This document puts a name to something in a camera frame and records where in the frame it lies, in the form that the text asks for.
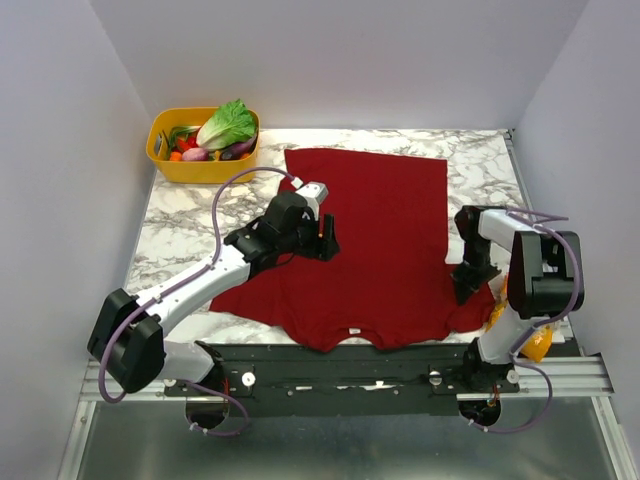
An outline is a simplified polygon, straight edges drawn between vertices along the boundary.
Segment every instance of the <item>cable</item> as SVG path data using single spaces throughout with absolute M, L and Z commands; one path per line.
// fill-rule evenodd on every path
M 291 175 L 289 172 L 285 172 L 284 170 L 281 170 L 279 168 L 275 168 L 275 167 L 253 167 L 253 168 L 248 168 L 246 170 L 243 170 L 243 171 L 241 171 L 240 173 L 238 173 L 236 175 L 233 175 L 231 178 L 229 178 L 225 183 L 223 183 L 220 186 L 220 188 L 216 192 L 215 196 L 213 197 L 213 203 L 211 204 L 211 222 L 213 224 L 213 232 L 214 232 L 215 239 L 216 239 L 216 249 L 215 249 L 213 257 L 211 259 L 211 263 L 205 265 L 200 270 L 198 270 L 198 271 L 194 272 L 193 274 L 189 275 L 187 278 L 177 282 L 175 285 L 172 285 L 171 287 L 167 287 L 162 292 L 160 292 L 157 297 L 151 298 L 149 301 L 147 301 L 143 305 L 140 305 L 138 308 L 136 308 L 133 312 L 131 312 L 124 319 L 124 321 L 120 325 L 118 325 L 118 328 L 116 328 L 116 330 L 113 332 L 113 335 L 111 335 L 111 337 L 109 338 L 109 341 L 107 342 L 107 345 L 106 345 L 106 347 L 104 349 L 104 352 L 102 353 L 102 358 L 100 359 L 100 368 L 98 370 L 98 390 L 100 391 L 100 395 L 102 396 L 102 398 L 104 399 L 105 402 L 107 402 L 107 403 L 119 403 L 119 402 L 122 401 L 122 399 L 126 395 L 125 392 L 122 392 L 117 397 L 112 397 L 109 394 L 109 392 L 107 391 L 107 384 L 106 384 L 107 383 L 106 382 L 107 365 L 109 363 L 109 358 L 111 357 L 111 353 L 113 352 L 113 348 L 115 347 L 116 342 L 120 338 L 120 335 L 122 335 L 122 332 L 124 332 L 124 330 L 129 325 L 131 325 L 136 318 L 138 318 L 138 315 L 140 315 L 142 312 L 147 310 L 149 307 L 151 307 L 152 305 L 157 303 L 158 299 L 162 299 L 163 297 L 166 297 L 167 295 L 171 295 L 176 290 L 179 290 L 180 288 L 184 287 L 188 283 L 192 282 L 196 278 L 200 277 L 204 273 L 206 273 L 206 272 L 211 270 L 211 265 L 215 265 L 215 263 L 218 261 L 218 258 L 220 257 L 220 253 L 222 251 L 222 236 L 220 235 L 220 227 L 218 226 L 218 219 L 217 219 L 217 216 L 216 216 L 216 211 L 218 209 L 218 202 L 220 200 L 220 196 L 222 195 L 222 192 L 229 185 L 231 185 L 235 180 L 237 180 L 238 178 L 240 178 L 240 177 L 242 177 L 242 176 L 244 176 L 244 175 L 246 175 L 248 173 L 257 172 L 257 171 L 275 172 L 275 173 L 279 173 L 281 175 L 284 175 L 285 177 L 287 177 L 292 182 L 294 182 L 296 180 L 296 177 Z
M 185 383 L 191 388 L 195 388 L 196 390 L 214 397 L 221 397 L 228 402 L 233 403 L 236 407 L 238 407 L 238 410 L 240 410 L 242 416 L 244 417 L 244 423 L 237 429 L 230 432 L 217 432 L 215 430 L 203 428 L 196 422 L 192 422 L 190 418 L 187 418 L 187 422 L 189 422 L 189 430 L 196 430 L 212 437 L 235 437 L 236 435 L 240 435 L 240 433 L 242 433 L 242 431 L 249 426 L 249 423 L 251 422 L 251 419 L 249 418 L 249 412 L 247 412 L 247 409 L 244 407 L 244 405 L 242 405 L 242 403 L 240 403 L 237 399 L 233 398 L 231 395 L 227 395 L 226 393 L 218 392 L 216 390 L 211 390 L 210 388 L 203 387 L 202 385 L 198 385 L 197 383 Z
M 529 220 L 523 217 L 521 214 L 531 215 L 535 217 L 542 217 L 542 218 L 539 218 L 534 221 L 534 220 Z M 469 423 L 469 425 L 472 425 L 478 430 L 482 430 L 485 433 L 497 433 L 497 434 L 519 433 L 519 432 L 528 430 L 529 428 L 538 424 L 549 411 L 549 407 L 551 406 L 551 401 L 553 400 L 553 387 L 551 385 L 551 379 L 546 374 L 546 372 L 541 368 L 528 363 L 518 362 L 516 360 L 516 355 L 517 355 L 517 352 L 522 348 L 522 346 L 527 342 L 527 340 L 529 340 L 531 335 L 533 335 L 536 332 L 536 329 L 543 327 L 544 325 L 548 325 L 558 320 L 561 320 L 569 312 L 573 310 L 573 308 L 576 305 L 576 302 L 578 301 L 578 296 L 580 295 L 580 287 L 582 285 L 581 283 L 582 273 L 580 271 L 580 264 L 578 263 L 578 258 L 575 252 L 573 251 L 573 249 L 571 248 L 571 245 L 569 245 L 569 242 L 567 242 L 562 237 L 562 235 L 560 235 L 558 232 L 542 225 L 543 222 L 569 220 L 568 217 L 562 217 L 559 215 L 550 215 L 546 213 L 536 212 L 533 210 L 526 210 L 523 208 L 515 208 L 515 207 L 509 208 L 507 210 L 507 215 L 518 220 L 521 223 L 524 223 L 525 225 L 530 226 L 534 230 L 537 230 L 542 233 L 546 233 L 547 235 L 550 235 L 551 237 L 553 237 L 562 246 L 562 248 L 564 248 L 564 251 L 567 252 L 567 255 L 569 255 L 569 259 L 571 260 L 571 264 L 573 266 L 574 280 L 573 280 L 573 289 L 571 290 L 571 297 L 569 297 L 569 301 L 567 302 L 567 306 L 564 308 L 564 310 L 562 310 L 562 312 L 558 313 L 557 315 L 554 315 L 553 317 L 547 320 L 541 320 L 539 322 L 536 322 L 531 328 L 529 328 L 524 334 L 522 334 L 520 338 L 518 338 L 518 340 L 516 340 L 513 346 L 509 349 L 509 354 L 511 355 L 511 361 L 515 366 L 533 370 L 539 373 L 540 375 L 542 375 L 542 378 L 544 378 L 544 381 L 547 384 L 549 394 L 547 396 L 547 401 L 545 402 L 544 407 L 542 408 L 542 411 L 538 415 L 536 415 L 533 419 L 525 423 L 524 425 L 521 425 L 519 427 L 513 427 L 513 428 L 485 427 L 475 423 L 473 420 L 471 420 Z

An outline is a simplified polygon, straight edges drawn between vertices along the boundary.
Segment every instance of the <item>yellow basket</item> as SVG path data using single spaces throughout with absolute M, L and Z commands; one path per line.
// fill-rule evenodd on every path
M 170 182 L 175 183 L 224 183 L 231 176 L 247 168 L 255 167 L 260 141 L 260 119 L 253 110 L 249 110 L 256 121 L 256 145 L 247 158 L 241 160 L 208 162 L 170 162 L 169 135 L 174 127 L 204 125 L 218 107 L 172 108 L 156 117 L 147 139 L 147 155 L 158 170 Z M 254 173 L 243 175 L 234 183 L 250 181 Z

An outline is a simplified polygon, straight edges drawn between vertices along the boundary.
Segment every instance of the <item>wall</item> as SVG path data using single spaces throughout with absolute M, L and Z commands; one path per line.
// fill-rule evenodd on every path
M 534 206 L 570 215 L 581 236 L 586 297 L 572 323 L 604 356 L 637 463 L 639 24 L 637 1 L 591 0 L 514 142 Z
M 53 479 L 149 189 L 150 119 L 85 0 L 0 6 L 0 478 Z
M 512 127 L 586 0 L 90 0 L 151 114 L 241 96 L 270 127 Z

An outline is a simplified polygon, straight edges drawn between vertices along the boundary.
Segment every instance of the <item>white marble surface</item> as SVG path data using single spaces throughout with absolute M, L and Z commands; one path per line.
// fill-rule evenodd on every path
M 453 215 L 464 204 L 522 205 L 515 173 L 502 134 L 497 131 L 451 130 L 263 130 L 258 163 L 284 167 L 287 148 L 331 147 L 414 155 L 448 160 L 448 263 L 462 258 L 463 243 Z M 260 172 L 249 184 L 223 194 L 218 212 L 222 234 L 260 214 L 275 194 L 280 176 Z M 211 228 L 211 201 L 217 186 L 179 185 L 156 174 L 127 289 L 156 285 L 192 265 L 215 247 Z M 504 270 L 508 254 L 492 251 Z M 493 282 L 493 287 L 502 281 Z M 216 343 L 293 343 L 277 327 L 208 312 L 209 305 L 183 321 L 169 336 L 176 341 L 202 339 Z M 474 333 L 451 334 L 445 342 L 469 341 Z M 350 339 L 345 343 L 366 343 Z

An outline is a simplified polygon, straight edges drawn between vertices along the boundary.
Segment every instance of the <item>red t-shirt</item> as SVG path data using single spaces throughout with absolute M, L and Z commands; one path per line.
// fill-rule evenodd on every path
M 483 287 L 456 304 L 448 249 L 447 162 L 333 149 L 285 152 L 287 169 L 322 182 L 340 253 L 294 258 L 214 299 L 211 310 L 284 328 L 329 351 L 353 336 L 381 349 L 476 330 L 494 299 Z M 293 190 L 283 180 L 280 190 Z

